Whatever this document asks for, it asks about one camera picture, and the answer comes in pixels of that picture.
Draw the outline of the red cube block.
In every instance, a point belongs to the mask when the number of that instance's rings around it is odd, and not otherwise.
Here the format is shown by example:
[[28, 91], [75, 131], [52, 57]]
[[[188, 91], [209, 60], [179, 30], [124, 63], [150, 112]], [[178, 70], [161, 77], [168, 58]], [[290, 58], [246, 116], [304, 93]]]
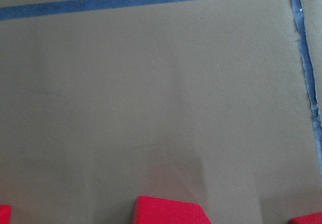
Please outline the red cube block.
[[0, 205], [0, 224], [9, 224], [12, 207], [10, 205]]
[[211, 223], [202, 206], [150, 196], [136, 200], [133, 223]]
[[322, 224], [322, 212], [294, 217], [290, 224]]

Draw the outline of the long blue tape line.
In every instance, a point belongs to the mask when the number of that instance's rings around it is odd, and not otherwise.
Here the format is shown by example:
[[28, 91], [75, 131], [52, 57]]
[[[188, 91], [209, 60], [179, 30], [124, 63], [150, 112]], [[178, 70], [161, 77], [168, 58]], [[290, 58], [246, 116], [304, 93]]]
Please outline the long blue tape line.
[[321, 110], [319, 107], [314, 64], [310, 54], [306, 32], [306, 21], [301, 0], [291, 0], [291, 7], [296, 30], [299, 35], [298, 48], [302, 60], [306, 92], [311, 110], [311, 122], [314, 135], [319, 175], [321, 176]]

